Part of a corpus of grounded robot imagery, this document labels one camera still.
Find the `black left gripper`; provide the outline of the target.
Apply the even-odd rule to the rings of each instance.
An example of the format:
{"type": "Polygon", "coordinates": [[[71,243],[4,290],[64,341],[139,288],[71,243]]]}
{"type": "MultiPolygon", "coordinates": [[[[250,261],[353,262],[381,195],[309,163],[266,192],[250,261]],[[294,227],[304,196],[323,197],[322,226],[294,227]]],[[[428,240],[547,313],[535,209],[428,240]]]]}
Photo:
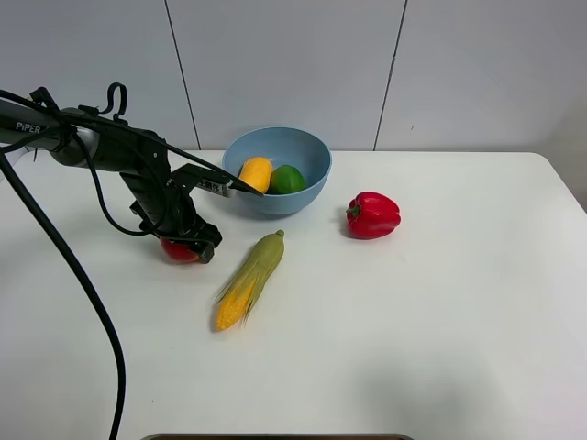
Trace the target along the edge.
{"type": "Polygon", "coordinates": [[[167,142],[151,131],[107,126],[97,133],[94,166],[122,178],[135,197],[130,209],[141,218],[140,230],[172,238],[172,244],[189,257],[187,262],[210,262],[222,235],[196,212],[190,196],[205,169],[185,164],[173,170],[167,142]]]}

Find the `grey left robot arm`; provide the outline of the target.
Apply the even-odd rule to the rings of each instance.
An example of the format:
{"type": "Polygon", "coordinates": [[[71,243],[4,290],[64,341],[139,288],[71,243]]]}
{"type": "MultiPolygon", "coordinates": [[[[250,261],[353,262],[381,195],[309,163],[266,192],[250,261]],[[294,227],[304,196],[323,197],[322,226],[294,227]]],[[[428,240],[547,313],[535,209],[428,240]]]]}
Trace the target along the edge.
{"type": "Polygon", "coordinates": [[[179,150],[151,131],[129,126],[123,113],[108,120],[88,106],[60,109],[43,92],[32,100],[2,92],[1,150],[45,150],[61,165],[86,168],[95,182],[98,171],[118,174],[134,197],[130,210],[140,223],[128,229],[109,215],[115,229],[134,237],[153,235],[175,259],[209,262],[222,236],[196,212],[190,193],[201,188],[227,195],[233,178],[194,156],[173,169],[168,155],[179,150]]]}

